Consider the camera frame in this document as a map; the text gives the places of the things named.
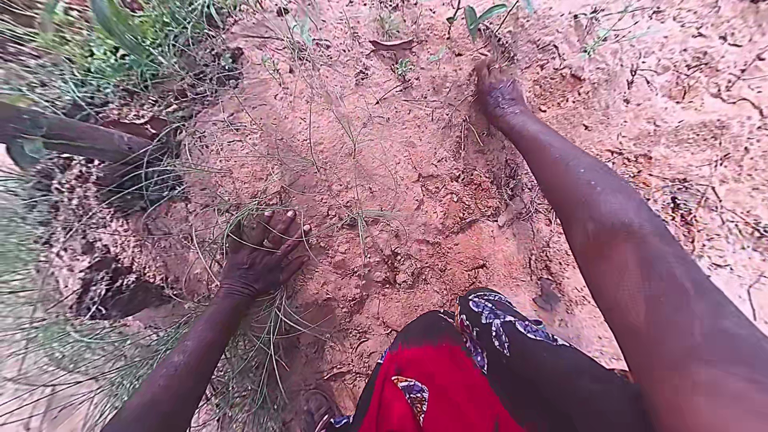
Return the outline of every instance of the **dirt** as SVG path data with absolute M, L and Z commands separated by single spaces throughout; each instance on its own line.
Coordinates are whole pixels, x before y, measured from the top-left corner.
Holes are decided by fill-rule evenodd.
M 234 209 L 296 209 L 313 225 L 313 259 L 286 289 L 329 343 L 287 340 L 283 385 L 289 400 L 329 389 L 345 413 L 396 332 L 470 287 L 499 290 L 603 365 L 625 367 L 556 215 L 473 106 L 473 66 L 494 55 L 512 62 L 536 114 L 627 179 L 768 332 L 768 5 L 637 2 L 614 27 L 628 30 L 590 56 L 584 46 L 622 3 L 535 6 L 473 43 L 463 20 L 446 38 L 449 2 L 294 4 L 294 15 L 310 11 L 314 37 L 298 60 L 273 38 L 288 35 L 275 10 L 245 11 L 227 34 L 243 49 L 243 80 L 184 138 L 197 167 L 187 199 L 123 220 L 113 255 L 196 298 L 216 289 L 220 251 L 207 239 Z M 383 9 L 413 49 L 372 50 Z M 400 58 L 415 66 L 405 80 Z M 559 302 L 534 301 L 542 278 Z

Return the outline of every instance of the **left hand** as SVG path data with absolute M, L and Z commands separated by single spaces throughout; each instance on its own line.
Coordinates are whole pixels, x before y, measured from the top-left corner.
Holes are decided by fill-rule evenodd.
M 291 210 L 278 221 L 268 211 L 250 229 L 242 223 L 229 233 L 229 256 L 221 271 L 222 294 L 254 299 L 285 284 L 309 260 L 300 255 L 286 260 L 304 242 L 311 227 L 291 230 L 296 212 Z

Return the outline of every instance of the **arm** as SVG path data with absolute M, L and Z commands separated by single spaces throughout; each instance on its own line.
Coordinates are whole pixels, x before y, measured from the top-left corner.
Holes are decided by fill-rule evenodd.
M 480 64 L 478 99 L 558 215 L 654 423 L 765 430 L 768 338 L 701 271 L 645 200 L 533 115 L 517 83 Z
M 306 262 L 306 256 L 299 256 L 283 266 L 302 242 L 284 241 L 295 216 L 289 212 L 272 229 L 268 228 L 271 214 L 267 214 L 253 232 L 243 234 L 237 229 L 230 234 L 230 256 L 214 299 L 103 431 L 183 432 L 189 428 L 208 381 L 253 300 L 288 281 Z M 303 232 L 309 229 L 306 225 Z M 292 237 L 301 237 L 298 234 L 300 229 Z M 265 238 L 278 251 L 264 246 Z

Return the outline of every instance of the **blue floral pattern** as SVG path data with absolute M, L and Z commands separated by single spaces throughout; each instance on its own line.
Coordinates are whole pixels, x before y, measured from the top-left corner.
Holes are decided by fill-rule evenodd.
M 424 384 L 417 380 L 404 377 L 392 377 L 392 381 L 400 387 L 406 396 L 408 403 L 411 404 L 419 424 L 424 426 L 424 414 L 427 412 L 427 400 L 429 399 L 429 390 Z
M 544 323 L 541 320 L 524 321 L 500 311 L 491 301 L 497 301 L 509 306 L 516 311 L 515 306 L 503 295 L 495 292 L 478 292 L 469 296 L 469 307 L 480 314 L 480 320 L 483 324 L 491 325 L 491 336 L 494 345 L 506 355 L 509 355 L 509 341 L 502 323 L 510 321 L 515 324 L 515 328 L 520 330 L 525 336 L 538 341 L 548 342 L 553 345 L 566 345 L 572 347 L 566 341 L 544 330 Z
M 350 414 L 348 416 L 339 416 L 331 420 L 331 424 L 334 427 L 341 427 L 345 424 L 352 423 L 352 419 L 354 418 L 354 414 Z
M 460 315 L 456 323 L 459 333 L 464 337 L 464 345 L 472 356 L 472 360 L 480 368 L 483 374 L 488 373 L 488 360 L 485 357 L 485 350 L 482 349 L 477 339 L 477 331 L 472 328 L 467 317 Z

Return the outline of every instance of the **finger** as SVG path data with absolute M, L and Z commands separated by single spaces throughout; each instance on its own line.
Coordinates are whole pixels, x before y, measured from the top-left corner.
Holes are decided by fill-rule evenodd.
M 288 213 L 281 219 L 276 226 L 270 225 L 270 235 L 266 238 L 268 246 L 272 249 L 279 250 L 281 246 L 286 242 L 286 234 L 290 229 L 293 220 L 296 219 L 296 212 L 288 210 Z
M 475 73 L 478 76 L 478 86 L 488 81 L 488 59 L 483 58 L 475 66 Z
M 253 224 L 253 233 L 251 233 L 251 244 L 254 246 L 263 246 L 264 245 L 264 239 L 266 239 L 266 236 L 272 232 L 269 228 L 267 228 L 267 225 L 270 224 L 272 221 L 272 216 L 275 215 L 274 210 L 270 210 L 265 212 L 261 215 L 260 218 L 256 220 L 256 223 Z
M 288 264 L 286 264 L 286 266 L 283 268 L 283 276 L 280 278 L 280 283 L 288 283 L 293 275 L 295 275 L 297 271 L 301 270 L 301 267 L 303 267 L 304 264 L 309 260 L 309 255 L 300 255 L 289 261 Z
M 231 254 L 237 253 L 244 246 L 243 243 L 243 220 L 238 219 L 229 232 L 227 232 L 227 246 Z
M 303 227 L 300 227 L 296 230 L 296 232 L 291 236 L 292 239 L 288 240 L 282 248 L 280 248 L 280 252 L 277 254 L 281 257 L 287 257 L 291 254 L 291 252 L 295 251 L 296 248 L 299 247 L 300 244 L 302 244 L 306 238 L 306 236 L 310 233 L 312 230 L 312 227 L 309 225 L 304 225 Z
M 502 67 L 499 65 L 490 65 L 488 67 L 488 79 L 491 82 L 501 81 L 505 75 L 504 71 L 502 71 Z

